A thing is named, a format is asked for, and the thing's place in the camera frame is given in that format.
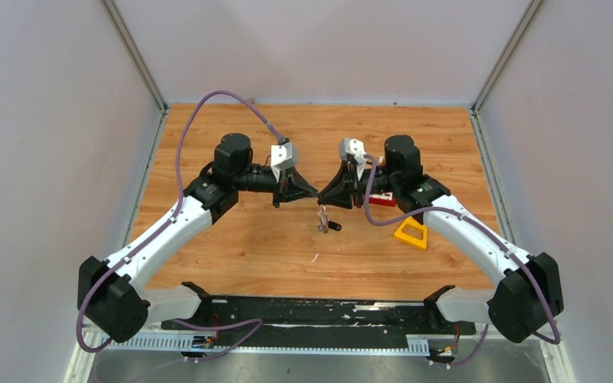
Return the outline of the silver keyring with clips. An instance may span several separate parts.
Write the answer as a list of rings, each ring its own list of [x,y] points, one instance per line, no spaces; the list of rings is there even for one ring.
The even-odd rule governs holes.
[[[329,219],[326,212],[326,206],[324,204],[318,203],[318,231],[326,234],[329,231]]]

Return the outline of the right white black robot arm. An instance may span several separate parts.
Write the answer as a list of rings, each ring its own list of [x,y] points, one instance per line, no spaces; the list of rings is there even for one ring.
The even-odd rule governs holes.
[[[414,219],[450,241],[491,282],[490,290],[446,286],[429,297],[432,305],[423,313],[429,330],[440,334],[455,322],[471,322],[494,326],[515,343],[534,335],[560,344],[556,316],[564,310],[564,297],[552,256],[532,255],[482,223],[425,173],[420,149],[410,136],[386,139],[383,164],[354,138],[342,139],[338,151],[340,168],[320,191],[319,204],[360,207],[377,227]]]

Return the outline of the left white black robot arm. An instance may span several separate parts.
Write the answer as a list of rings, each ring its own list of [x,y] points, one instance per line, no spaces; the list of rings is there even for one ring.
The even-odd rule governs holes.
[[[298,153],[282,138],[267,165],[252,161],[248,136],[225,135],[214,159],[184,188],[173,206],[128,246],[103,260],[88,257],[79,267],[78,309],[109,339],[128,341],[143,326],[183,319],[194,330],[212,321],[212,308],[191,283],[147,290],[152,276],[185,244],[216,223],[239,201],[240,192],[272,195],[272,204],[315,197],[318,192],[297,172]]]

